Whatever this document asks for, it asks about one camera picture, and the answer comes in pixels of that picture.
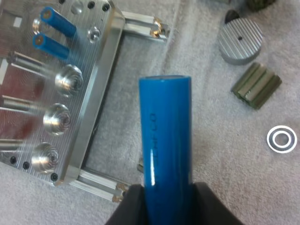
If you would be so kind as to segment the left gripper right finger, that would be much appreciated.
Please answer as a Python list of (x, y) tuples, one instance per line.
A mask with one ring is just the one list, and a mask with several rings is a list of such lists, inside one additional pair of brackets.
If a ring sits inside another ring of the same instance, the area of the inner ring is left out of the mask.
[(192, 224), (241, 225), (243, 224), (215, 195), (205, 182), (193, 184)]

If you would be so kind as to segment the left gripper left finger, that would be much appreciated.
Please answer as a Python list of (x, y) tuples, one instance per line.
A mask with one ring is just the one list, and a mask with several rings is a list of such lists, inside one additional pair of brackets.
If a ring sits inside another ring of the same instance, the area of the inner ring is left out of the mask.
[(147, 225), (145, 191), (140, 184), (131, 185), (106, 225)]

